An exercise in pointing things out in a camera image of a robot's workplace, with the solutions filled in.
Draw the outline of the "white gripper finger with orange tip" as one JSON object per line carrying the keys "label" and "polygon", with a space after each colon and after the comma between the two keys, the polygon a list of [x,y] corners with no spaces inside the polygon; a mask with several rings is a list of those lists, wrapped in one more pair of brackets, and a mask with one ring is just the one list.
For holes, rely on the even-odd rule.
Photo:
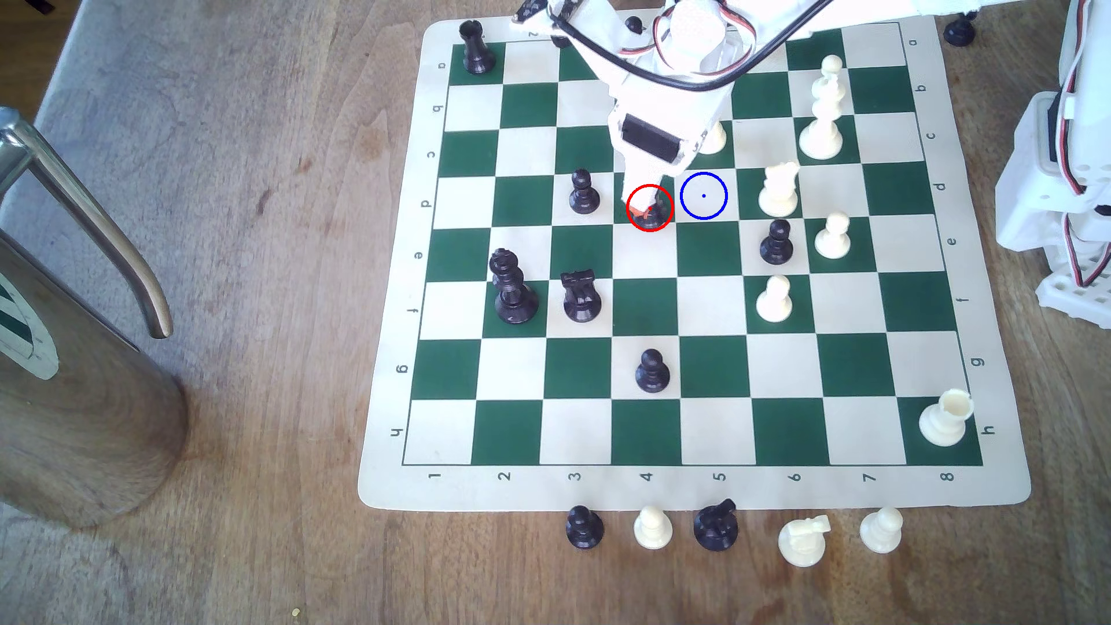
{"label": "white gripper finger with orange tip", "polygon": [[655,158],[627,159],[627,205],[632,216],[671,216],[670,200],[659,200],[663,175],[663,163]]}

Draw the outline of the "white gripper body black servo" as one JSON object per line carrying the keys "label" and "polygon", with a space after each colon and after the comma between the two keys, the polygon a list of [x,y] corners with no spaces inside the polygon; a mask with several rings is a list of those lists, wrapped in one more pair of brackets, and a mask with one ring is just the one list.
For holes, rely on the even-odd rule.
{"label": "white gripper body black servo", "polygon": [[705,153],[725,147],[721,122],[729,109],[732,85],[711,91],[678,90],[653,82],[619,82],[609,87],[615,105],[608,117],[618,153],[628,158],[655,158],[663,167],[688,167]]}

